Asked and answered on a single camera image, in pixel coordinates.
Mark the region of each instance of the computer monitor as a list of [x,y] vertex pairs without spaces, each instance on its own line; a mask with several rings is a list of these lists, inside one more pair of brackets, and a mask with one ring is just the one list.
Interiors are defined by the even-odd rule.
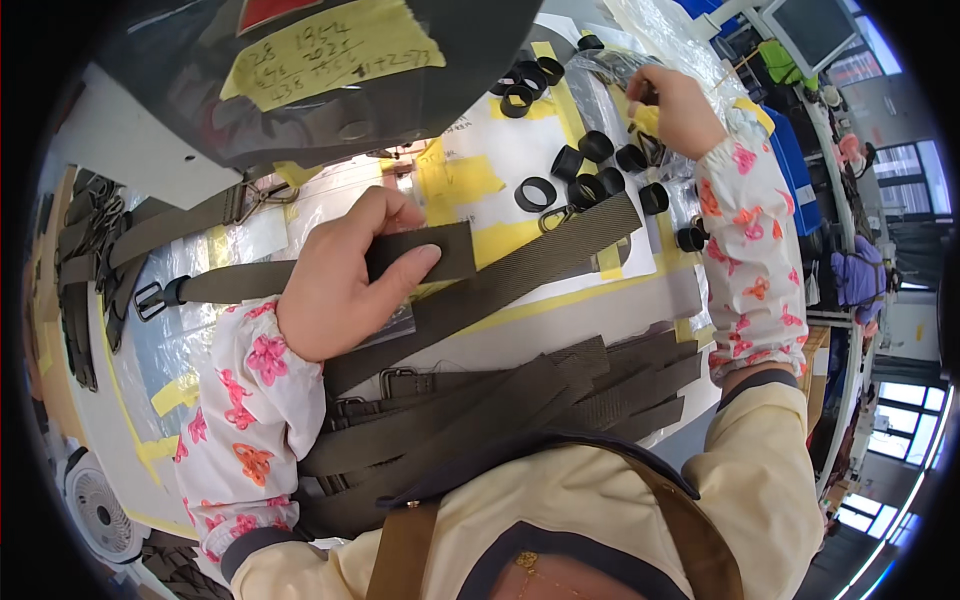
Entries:
[[760,18],[804,77],[830,64],[859,33],[841,0],[774,0]]

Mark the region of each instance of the hand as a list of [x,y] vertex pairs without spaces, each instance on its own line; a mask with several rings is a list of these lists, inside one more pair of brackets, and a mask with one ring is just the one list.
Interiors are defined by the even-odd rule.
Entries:
[[432,244],[407,252],[370,283],[364,254],[375,235],[423,225],[406,196],[370,187],[350,211],[310,231],[276,306],[287,347],[320,362],[349,351],[382,327],[440,260]]
[[[630,78],[627,98],[638,103],[641,98],[650,98],[649,86],[659,95],[660,140],[687,158],[700,158],[727,138],[727,130],[707,102],[707,97],[696,80],[679,71],[672,71],[656,64],[641,66]],[[636,104],[631,104],[630,116]]]

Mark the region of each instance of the fingernail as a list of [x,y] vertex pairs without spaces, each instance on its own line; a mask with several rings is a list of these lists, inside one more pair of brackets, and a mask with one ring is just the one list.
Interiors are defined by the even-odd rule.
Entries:
[[440,256],[443,253],[444,251],[440,250],[440,246],[437,246],[436,244],[426,244],[425,246],[420,246],[417,248],[417,254],[422,256],[424,260],[430,258],[434,262],[440,260]]

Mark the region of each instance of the floral sleeve cover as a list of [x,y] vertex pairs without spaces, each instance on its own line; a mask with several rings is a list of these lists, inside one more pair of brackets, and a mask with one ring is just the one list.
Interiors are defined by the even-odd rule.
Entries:
[[174,471],[201,551],[220,562],[250,530],[300,515],[297,460],[324,420],[323,368],[286,347],[277,297],[232,306],[215,328],[200,399],[180,431]]
[[730,371],[767,361],[789,363],[798,377],[806,369],[804,282],[790,260],[796,237],[784,237],[794,199],[765,130],[737,117],[730,119],[732,134],[697,162],[695,175],[710,233],[704,267],[717,342],[710,377],[717,385]]

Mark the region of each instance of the white fan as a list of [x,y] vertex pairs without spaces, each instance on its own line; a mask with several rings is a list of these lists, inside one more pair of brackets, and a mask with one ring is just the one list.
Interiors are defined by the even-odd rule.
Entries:
[[97,558],[114,570],[123,569],[140,556],[150,528],[124,513],[93,452],[80,448],[68,464],[73,466],[66,469],[63,496],[70,516]]

